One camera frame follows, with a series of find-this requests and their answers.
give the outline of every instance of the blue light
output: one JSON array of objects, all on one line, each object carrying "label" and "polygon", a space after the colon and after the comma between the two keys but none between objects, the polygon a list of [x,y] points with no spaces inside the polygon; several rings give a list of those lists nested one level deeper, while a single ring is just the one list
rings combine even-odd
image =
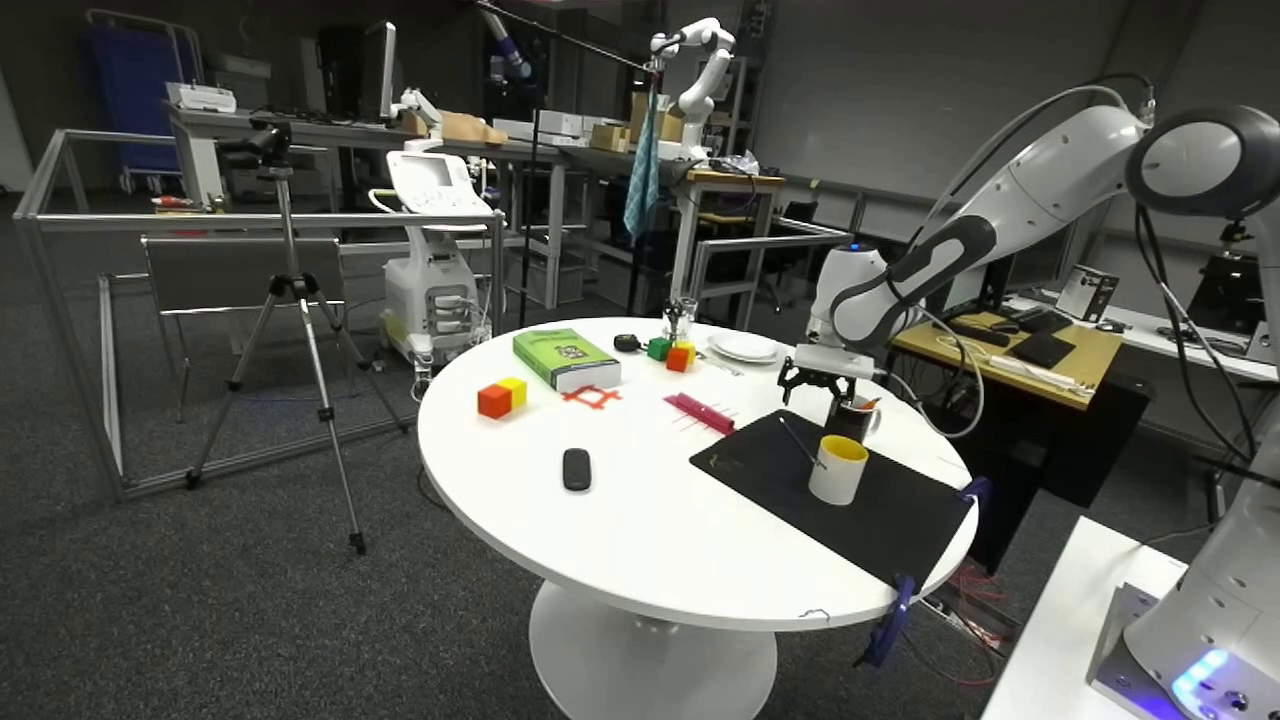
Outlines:
[{"label": "blue light", "polygon": [[1198,707],[1198,694],[1200,685],[1221,674],[1229,666],[1229,654],[1211,648],[1206,654],[1193,668],[1186,668],[1175,680],[1174,680],[1174,698],[1186,703],[1186,707]]}]

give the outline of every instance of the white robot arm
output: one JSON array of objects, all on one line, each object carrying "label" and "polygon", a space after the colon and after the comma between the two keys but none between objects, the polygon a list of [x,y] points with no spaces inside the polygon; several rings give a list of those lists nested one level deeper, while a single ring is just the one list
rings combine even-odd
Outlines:
[{"label": "white robot arm", "polygon": [[488,0],[475,0],[485,30],[500,51],[500,67],[488,67],[488,81],[496,84],[527,84],[533,81],[533,63],[524,61],[524,51],[515,47],[508,24],[493,12]]},{"label": "white robot arm", "polygon": [[695,77],[695,84],[690,84],[682,98],[677,98],[677,117],[684,121],[684,143],[695,143],[703,141],[703,126],[710,117],[715,113],[715,98],[726,94],[730,84],[730,67],[733,67],[733,45],[736,38],[719,30],[715,15],[703,15],[695,24],[684,24],[682,34],[665,38],[658,34],[649,42],[649,51],[652,51],[652,67],[665,67],[672,55],[690,51],[690,47],[710,47],[710,63],[703,72]]},{"label": "white robot arm", "polygon": [[1085,109],[1015,153],[950,226],[918,240],[896,266],[872,249],[825,259],[809,318],[813,346],[877,351],[903,309],[961,276],[1024,252],[1099,202],[1126,191],[1126,161],[1143,126],[1126,109]]},{"label": "white robot arm", "polygon": [[[796,369],[850,371],[840,347],[883,347],[896,318],[963,269],[1014,257],[1092,203],[1133,191],[1175,215],[1245,220],[1277,213],[1280,126],[1255,109],[1186,113],[1143,129],[1120,109],[1085,109],[1007,161],[946,228],[896,266],[840,249],[821,272],[813,339]],[[1280,237],[1260,237],[1260,280],[1280,326]],[[1260,426],[1260,451],[1229,522],[1168,599],[1126,626],[1120,668],[1140,715],[1280,715],[1280,406]]]}]

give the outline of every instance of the table pedestal base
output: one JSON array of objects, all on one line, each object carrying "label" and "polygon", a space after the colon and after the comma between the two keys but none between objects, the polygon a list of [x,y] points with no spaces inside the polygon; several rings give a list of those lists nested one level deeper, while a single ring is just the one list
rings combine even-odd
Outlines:
[{"label": "table pedestal base", "polygon": [[745,720],[775,680],[773,634],[645,619],[555,586],[533,599],[527,648],[571,720]]}]

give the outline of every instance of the white round table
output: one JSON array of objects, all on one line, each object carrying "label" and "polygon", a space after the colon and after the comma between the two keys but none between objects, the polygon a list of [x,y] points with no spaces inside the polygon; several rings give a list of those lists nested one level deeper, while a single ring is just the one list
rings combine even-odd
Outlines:
[{"label": "white round table", "polygon": [[[603,318],[555,330],[576,330],[612,351],[617,332],[649,339],[665,326]],[[695,347],[710,347],[714,332],[726,330],[695,326]],[[423,463],[464,530],[543,575],[527,643],[549,698],[568,715],[758,715],[775,680],[773,634],[877,619],[894,588],[690,463],[719,432],[665,396],[690,394],[745,429],[780,410],[775,364],[700,362],[693,371],[667,371],[645,351],[620,362],[620,401],[589,410],[538,379],[515,362],[512,336],[464,351],[420,401]],[[500,377],[527,379],[527,410],[488,419],[475,411],[475,394]],[[974,482],[926,416],[882,389],[877,396],[883,401],[868,432],[872,451],[952,487]],[[790,410],[821,426],[827,394],[796,389]],[[589,494],[566,494],[566,449],[591,451]],[[975,510],[919,596],[961,568],[974,535]]]}]

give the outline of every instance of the red block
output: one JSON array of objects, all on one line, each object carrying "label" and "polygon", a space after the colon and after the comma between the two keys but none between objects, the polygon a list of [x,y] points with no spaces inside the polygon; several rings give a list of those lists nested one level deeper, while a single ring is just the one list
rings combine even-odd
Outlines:
[{"label": "red block", "polygon": [[482,410],[482,416],[493,416],[493,419],[508,416],[512,411],[512,389],[488,385],[485,394],[475,394],[475,410]]}]

